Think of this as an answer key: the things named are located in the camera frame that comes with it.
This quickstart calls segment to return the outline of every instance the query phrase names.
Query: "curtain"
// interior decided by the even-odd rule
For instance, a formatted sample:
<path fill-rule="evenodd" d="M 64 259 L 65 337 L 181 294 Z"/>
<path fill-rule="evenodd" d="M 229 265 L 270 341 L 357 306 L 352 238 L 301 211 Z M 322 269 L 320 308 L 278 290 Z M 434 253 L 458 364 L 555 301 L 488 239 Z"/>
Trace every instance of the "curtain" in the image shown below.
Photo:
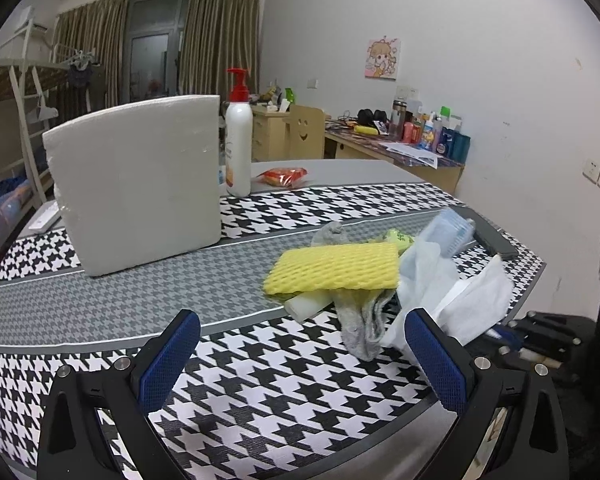
<path fill-rule="evenodd" d="M 117 106 L 122 88 L 122 53 L 128 0 L 97 0 L 58 16 L 54 43 L 90 52 L 104 67 L 104 107 Z M 59 88 L 51 101 L 58 123 L 86 113 L 84 89 Z"/>
<path fill-rule="evenodd" d="M 260 0 L 189 0 L 178 81 L 180 94 L 227 99 L 233 76 L 226 69 L 247 68 L 247 85 L 257 90 L 260 60 Z"/>

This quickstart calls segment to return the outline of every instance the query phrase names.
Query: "anime girl picture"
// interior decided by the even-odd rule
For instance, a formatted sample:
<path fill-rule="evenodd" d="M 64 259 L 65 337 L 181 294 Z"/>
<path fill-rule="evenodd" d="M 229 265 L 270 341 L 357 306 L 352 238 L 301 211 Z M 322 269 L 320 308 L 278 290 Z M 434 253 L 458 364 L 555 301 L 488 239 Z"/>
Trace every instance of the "anime girl picture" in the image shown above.
<path fill-rule="evenodd" d="M 400 40 L 371 40 L 366 50 L 365 76 L 396 79 L 400 61 Z"/>

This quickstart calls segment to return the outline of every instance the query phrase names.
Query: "window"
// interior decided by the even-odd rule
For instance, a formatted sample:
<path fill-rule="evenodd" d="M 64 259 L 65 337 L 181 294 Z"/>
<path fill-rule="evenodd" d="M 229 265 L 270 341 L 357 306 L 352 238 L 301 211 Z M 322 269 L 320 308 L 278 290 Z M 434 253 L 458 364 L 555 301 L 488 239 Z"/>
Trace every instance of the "window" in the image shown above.
<path fill-rule="evenodd" d="M 189 0 L 131 0 L 123 57 L 125 103 L 176 95 Z"/>

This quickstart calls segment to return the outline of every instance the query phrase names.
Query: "smartphone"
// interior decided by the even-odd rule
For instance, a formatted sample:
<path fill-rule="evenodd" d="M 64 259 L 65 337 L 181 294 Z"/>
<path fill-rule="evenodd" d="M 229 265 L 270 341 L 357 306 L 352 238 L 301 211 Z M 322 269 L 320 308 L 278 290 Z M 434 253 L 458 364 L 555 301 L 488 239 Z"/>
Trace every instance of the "smartphone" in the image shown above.
<path fill-rule="evenodd" d="M 474 221 L 474 238 L 480 245 L 487 249 L 487 252 L 491 256 L 499 254 L 503 260 L 513 260 L 520 256 L 518 250 L 502 236 L 494 226 L 473 209 L 458 205 L 451 206 L 451 209 L 458 213 L 462 218 Z"/>

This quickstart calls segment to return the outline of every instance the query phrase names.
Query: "silver bolt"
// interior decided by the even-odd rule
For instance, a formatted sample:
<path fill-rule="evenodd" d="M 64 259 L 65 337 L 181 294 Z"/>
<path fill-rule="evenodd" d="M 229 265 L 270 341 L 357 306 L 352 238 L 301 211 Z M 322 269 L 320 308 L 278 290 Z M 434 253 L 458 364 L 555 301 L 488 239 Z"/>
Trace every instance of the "silver bolt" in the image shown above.
<path fill-rule="evenodd" d="M 536 374 L 543 376 L 543 377 L 549 373 L 548 368 L 540 363 L 538 363 L 536 366 L 534 366 L 534 370 L 536 371 Z"/>
<path fill-rule="evenodd" d="M 113 367 L 116 370 L 126 370 L 131 366 L 131 359 L 129 359 L 126 355 L 119 357 L 116 359 L 116 362 L 113 363 Z"/>
<path fill-rule="evenodd" d="M 69 365 L 62 365 L 58 368 L 56 375 L 58 377 L 67 377 L 71 373 L 72 368 Z"/>
<path fill-rule="evenodd" d="M 491 366 L 491 362 L 486 357 L 475 358 L 474 364 L 480 368 L 480 370 L 488 370 Z"/>

